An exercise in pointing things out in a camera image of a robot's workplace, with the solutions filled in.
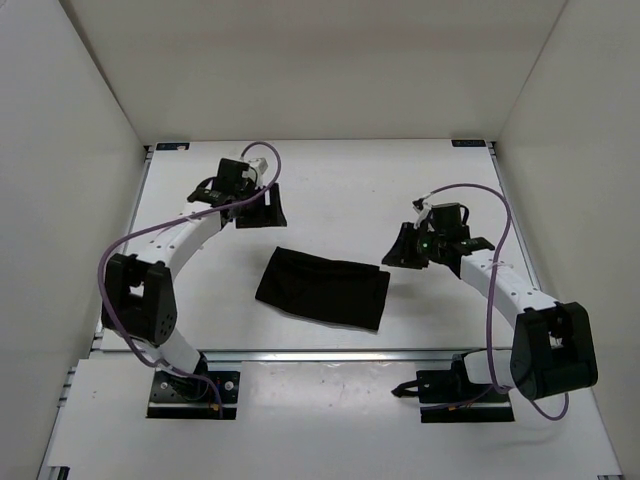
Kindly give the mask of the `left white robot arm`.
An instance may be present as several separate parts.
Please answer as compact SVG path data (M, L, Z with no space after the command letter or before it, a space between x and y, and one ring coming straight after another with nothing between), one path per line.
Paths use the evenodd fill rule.
M279 185L263 181L267 170L264 158L221 159L216 175L196 186L176 220L143 247L106 261L104 287L110 304L103 307L103 325L174 375L174 385L185 397L203 395L209 373L201 353L177 328L175 280L226 225L241 229L287 224Z

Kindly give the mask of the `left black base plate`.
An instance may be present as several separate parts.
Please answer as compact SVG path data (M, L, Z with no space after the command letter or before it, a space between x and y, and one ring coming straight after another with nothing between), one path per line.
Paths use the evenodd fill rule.
M208 383L179 378L157 370L148 397L146 417L150 419L235 420L241 372L209 370L218 388L222 406Z

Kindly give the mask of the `blue label sticker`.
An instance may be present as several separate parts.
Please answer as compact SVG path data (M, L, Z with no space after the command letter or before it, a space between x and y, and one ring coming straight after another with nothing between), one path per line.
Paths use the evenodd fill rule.
M454 148L485 148L486 142L482 139L452 139Z
M155 146L156 151L186 151L189 148L189 142L161 142Z

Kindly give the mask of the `black skirt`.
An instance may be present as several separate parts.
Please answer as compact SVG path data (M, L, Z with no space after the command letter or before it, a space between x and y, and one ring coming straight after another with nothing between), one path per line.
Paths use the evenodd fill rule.
M375 265L278 247L255 299L294 316L376 332L389 282L390 273Z

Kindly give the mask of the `left blue label sticker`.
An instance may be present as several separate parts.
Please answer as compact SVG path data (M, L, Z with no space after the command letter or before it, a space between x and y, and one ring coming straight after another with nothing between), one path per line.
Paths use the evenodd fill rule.
M189 142L161 142L155 146L156 151L186 151L189 148Z

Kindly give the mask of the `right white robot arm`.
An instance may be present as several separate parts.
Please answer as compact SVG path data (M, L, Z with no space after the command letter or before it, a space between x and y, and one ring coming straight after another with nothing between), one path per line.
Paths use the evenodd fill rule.
M448 376L453 396L471 400L497 383L538 400L597 383L589 316L582 305L560 302L497 260L488 240L471 236L466 206L445 203L419 212L418 221L402 224L383 264L416 270L432 263L446 266L513 329L510 349L487 346L453 360Z

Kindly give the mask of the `right blue label sticker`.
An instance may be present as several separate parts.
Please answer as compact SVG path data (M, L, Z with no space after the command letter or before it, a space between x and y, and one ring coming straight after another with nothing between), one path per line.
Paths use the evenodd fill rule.
M454 148L485 148L486 142L482 139L452 139Z

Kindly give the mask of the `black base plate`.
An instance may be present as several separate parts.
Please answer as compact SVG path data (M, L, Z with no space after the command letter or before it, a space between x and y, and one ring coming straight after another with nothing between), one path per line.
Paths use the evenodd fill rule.
M148 397L146 417L150 419L235 420L241 372L209 370L218 388L222 406L208 383L179 378L157 370Z
M498 393L491 383L472 383L461 355L453 357L448 370L418 370L413 380L399 384L391 394L417 398L423 424L515 421L509 396Z

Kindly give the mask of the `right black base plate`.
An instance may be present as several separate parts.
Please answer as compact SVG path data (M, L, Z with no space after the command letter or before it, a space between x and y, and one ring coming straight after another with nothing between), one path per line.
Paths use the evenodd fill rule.
M413 380L399 384L391 394L417 398L423 424L515 421L509 396L498 393L491 383L472 383L461 355L453 357L448 370L418 370Z

